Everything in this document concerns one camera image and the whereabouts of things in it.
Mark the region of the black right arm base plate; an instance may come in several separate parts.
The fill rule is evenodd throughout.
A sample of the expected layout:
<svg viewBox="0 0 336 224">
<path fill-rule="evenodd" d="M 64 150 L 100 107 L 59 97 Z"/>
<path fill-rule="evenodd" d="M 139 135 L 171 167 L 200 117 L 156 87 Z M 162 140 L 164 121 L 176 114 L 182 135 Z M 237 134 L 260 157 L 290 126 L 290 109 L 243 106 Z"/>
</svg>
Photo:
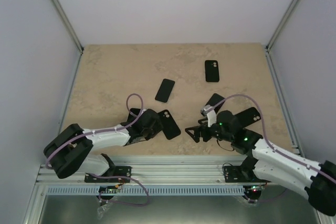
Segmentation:
<svg viewBox="0 0 336 224">
<path fill-rule="evenodd" d="M 259 179 L 255 175 L 245 176 L 240 166 L 235 166 L 230 163 L 224 163 L 222 165 L 222 172 L 225 182 L 227 183 L 268 183 L 267 180 Z"/>
</svg>

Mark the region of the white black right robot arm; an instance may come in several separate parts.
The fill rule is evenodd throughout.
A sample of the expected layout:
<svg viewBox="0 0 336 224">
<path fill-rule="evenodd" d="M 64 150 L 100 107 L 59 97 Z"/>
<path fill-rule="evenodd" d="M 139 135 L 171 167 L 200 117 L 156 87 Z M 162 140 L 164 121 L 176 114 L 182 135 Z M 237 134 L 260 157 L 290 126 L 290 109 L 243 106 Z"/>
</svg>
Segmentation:
<svg viewBox="0 0 336 224">
<path fill-rule="evenodd" d="M 235 115 L 228 110 L 212 111 L 199 120 L 198 126 L 188 127 L 185 132 L 196 143 L 212 138 L 230 142 L 233 150 L 246 156 L 240 165 L 244 180 L 276 183 L 300 194 L 315 210 L 335 216 L 335 164 L 297 156 L 247 129 L 260 119 L 255 107 Z"/>
</svg>

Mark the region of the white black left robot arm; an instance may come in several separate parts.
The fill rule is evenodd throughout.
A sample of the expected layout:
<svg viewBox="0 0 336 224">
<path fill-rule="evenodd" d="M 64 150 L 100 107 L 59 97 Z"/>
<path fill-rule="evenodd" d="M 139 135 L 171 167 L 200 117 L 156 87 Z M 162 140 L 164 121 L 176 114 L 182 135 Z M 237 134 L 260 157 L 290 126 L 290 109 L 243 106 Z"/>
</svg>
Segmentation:
<svg viewBox="0 0 336 224">
<path fill-rule="evenodd" d="M 53 169 L 60 179 L 84 172 L 108 182 L 114 178 L 115 165 L 107 154 L 93 152 L 148 141 L 162 130 L 160 115 L 151 109 L 141 110 L 136 117 L 105 129 L 89 130 L 71 124 L 44 148 L 46 167 Z"/>
</svg>

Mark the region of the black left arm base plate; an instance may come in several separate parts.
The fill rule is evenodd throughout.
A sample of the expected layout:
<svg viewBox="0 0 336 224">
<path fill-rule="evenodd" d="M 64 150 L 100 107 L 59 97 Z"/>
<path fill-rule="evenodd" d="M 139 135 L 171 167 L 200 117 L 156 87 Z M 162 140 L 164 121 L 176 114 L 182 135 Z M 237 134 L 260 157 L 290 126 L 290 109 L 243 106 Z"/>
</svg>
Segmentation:
<svg viewBox="0 0 336 224">
<path fill-rule="evenodd" d="M 129 177 L 131 177 L 132 167 L 131 166 L 116 166 L 115 168 L 109 168 L 101 176 L 104 178 L 97 178 L 91 174 L 85 175 L 85 183 L 117 183 L 125 184 L 129 183 Z"/>
</svg>

